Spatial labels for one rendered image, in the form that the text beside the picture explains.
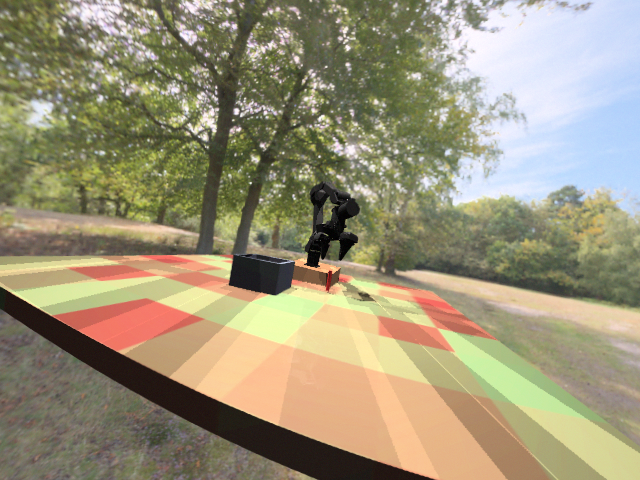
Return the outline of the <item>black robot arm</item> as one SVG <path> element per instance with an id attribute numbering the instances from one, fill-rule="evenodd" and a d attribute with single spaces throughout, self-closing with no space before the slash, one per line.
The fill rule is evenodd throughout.
<path id="1" fill-rule="evenodd" d="M 305 251 L 308 253 L 308 257 L 307 263 L 304 263 L 304 265 L 315 268 L 320 267 L 320 265 L 318 265 L 320 259 L 320 252 L 318 251 L 320 251 L 320 248 L 318 243 L 313 240 L 314 235 L 324 233 L 326 234 L 326 232 L 332 230 L 333 233 L 337 233 L 337 225 L 335 220 L 330 220 L 327 221 L 326 224 L 323 224 L 323 205 L 329 196 L 332 204 L 340 205 L 335 206 L 331 210 L 331 219 L 341 219 L 343 221 L 346 221 L 346 219 L 354 217 L 360 212 L 359 205 L 357 202 L 355 202 L 356 199 L 351 198 L 350 193 L 339 190 L 334 185 L 332 185 L 332 183 L 327 181 L 321 181 L 321 183 L 314 185 L 310 191 L 311 202 L 314 205 L 313 234 L 311 235 L 307 245 L 305 246 Z"/>

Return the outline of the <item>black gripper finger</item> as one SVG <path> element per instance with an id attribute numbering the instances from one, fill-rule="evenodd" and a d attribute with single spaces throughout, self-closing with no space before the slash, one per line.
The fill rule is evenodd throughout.
<path id="1" fill-rule="evenodd" d="M 340 242 L 339 260 L 341 261 L 343 257 L 346 255 L 346 253 L 349 251 L 349 249 L 355 244 L 347 240 L 339 240 L 339 242 Z"/>
<path id="2" fill-rule="evenodd" d="M 315 242 L 318 243 L 319 248 L 320 248 L 321 259 L 324 260 L 330 245 L 327 244 L 327 243 L 324 243 L 322 241 L 315 241 Z"/>

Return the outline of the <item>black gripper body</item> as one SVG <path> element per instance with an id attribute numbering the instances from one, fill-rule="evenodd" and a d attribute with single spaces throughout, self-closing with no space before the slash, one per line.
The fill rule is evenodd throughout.
<path id="1" fill-rule="evenodd" d="M 329 244 L 330 241 L 347 240 L 351 243 L 358 243 L 357 235 L 351 232 L 344 232 L 344 228 L 347 228 L 347 225 L 345 225 L 345 221 L 341 219 L 331 219 L 331 220 L 336 221 L 337 233 L 333 233 L 333 230 L 332 230 L 332 231 L 326 232 L 328 236 L 324 234 L 316 234 L 314 235 L 314 239 L 313 239 L 314 241 L 322 241 L 324 243 Z"/>

